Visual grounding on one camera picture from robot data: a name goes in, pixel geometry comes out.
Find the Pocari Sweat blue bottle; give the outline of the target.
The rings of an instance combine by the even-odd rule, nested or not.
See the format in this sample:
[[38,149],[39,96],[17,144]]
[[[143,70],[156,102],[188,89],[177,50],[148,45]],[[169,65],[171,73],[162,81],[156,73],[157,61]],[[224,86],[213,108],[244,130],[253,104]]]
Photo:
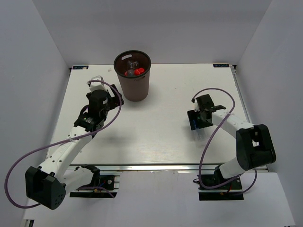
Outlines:
[[194,134],[195,140],[197,142],[204,142],[204,141],[208,140],[208,136],[207,136],[205,130],[203,128],[198,127],[196,120],[193,120],[193,124],[194,124],[193,134]]

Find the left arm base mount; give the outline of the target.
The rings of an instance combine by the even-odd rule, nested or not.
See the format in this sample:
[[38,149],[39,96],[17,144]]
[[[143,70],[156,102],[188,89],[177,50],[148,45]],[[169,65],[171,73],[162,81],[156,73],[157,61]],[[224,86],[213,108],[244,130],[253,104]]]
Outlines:
[[93,173],[89,184],[84,185],[81,189],[70,192],[71,198],[115,198],[119,189],[120,175],[115,173],[104,173],[96,166],[82,165],[76,167],[88,169]]

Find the small red-cap bottle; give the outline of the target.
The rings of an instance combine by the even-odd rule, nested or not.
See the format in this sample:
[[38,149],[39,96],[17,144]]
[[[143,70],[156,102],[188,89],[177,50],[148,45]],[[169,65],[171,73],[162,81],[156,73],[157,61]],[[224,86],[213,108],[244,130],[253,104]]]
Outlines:
[[125,76],[126,77],[135,77],[136,76],[136,73],[135,73],[135,70],[134,69],[129,69],[125,72]]

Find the clear bottle blue label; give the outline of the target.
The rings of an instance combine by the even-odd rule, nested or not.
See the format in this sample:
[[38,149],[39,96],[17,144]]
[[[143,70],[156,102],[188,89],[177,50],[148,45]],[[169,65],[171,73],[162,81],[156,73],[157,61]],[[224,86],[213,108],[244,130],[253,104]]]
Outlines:
[[129,70],[135,70],[139,68],[139,62],[138,61],[128,61],[127,62],[127,68]]

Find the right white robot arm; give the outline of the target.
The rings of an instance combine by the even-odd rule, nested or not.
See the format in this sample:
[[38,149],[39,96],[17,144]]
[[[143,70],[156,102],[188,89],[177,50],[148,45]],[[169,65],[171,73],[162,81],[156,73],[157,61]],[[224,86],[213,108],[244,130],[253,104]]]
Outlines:
[[266,125],[254,125],[233,115],[226,107],[215,105],[209,94],[194,97],[192,102],[195,108],[187,112],[191,130],[216,126],[214,133],[223,129],[236,140],[235,158],[217,166],[209,180],[204,180],[199,174],[202,188],[226,188],[243,173],[276,161],[274,145]]

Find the clear bottle red label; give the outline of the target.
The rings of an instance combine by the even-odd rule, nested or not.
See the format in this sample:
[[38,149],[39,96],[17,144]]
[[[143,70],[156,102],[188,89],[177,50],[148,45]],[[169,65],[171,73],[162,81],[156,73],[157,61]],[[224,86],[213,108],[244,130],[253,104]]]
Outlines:
[[144,73],[144,72],[145,72],[145,69],[144,69],[144,68],[138,68],[138,69],[135,69],[135,70],[134,70],[134,74],[135,74],[136,76],[141,75],[141,74]]

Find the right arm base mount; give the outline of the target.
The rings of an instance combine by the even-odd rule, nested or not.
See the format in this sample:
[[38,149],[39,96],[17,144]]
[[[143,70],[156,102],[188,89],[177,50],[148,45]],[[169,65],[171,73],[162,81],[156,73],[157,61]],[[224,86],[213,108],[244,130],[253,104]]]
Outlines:
[[212,189],[205,188],[200,184],[199,178],[196,177],[193,183],[198,186],[198,196],[200,201],[242,201],[244,200],[242,184],[238,176],[233,181],[226,183],[217,181],[217,177],[213,174],[201,175],[201,180],[204,186],[214,187]]

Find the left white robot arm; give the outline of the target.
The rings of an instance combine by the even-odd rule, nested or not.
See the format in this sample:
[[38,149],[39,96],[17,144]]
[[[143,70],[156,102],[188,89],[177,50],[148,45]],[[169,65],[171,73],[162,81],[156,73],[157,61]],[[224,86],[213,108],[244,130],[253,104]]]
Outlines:
[[66,142],[38,167],[29,167],[25,173],[27,197],[54,210],[60,206],[66,194],[82,186],[94,189],[99,186],[99,169],[92,165],[82,165],[67,174],[71,162],[90,143],[96,134],[104,129],[108,112],[121,108],[123,99],[114,84],[110,95],[104,83],[91,80],[88,82],[89,100],[75,121]]

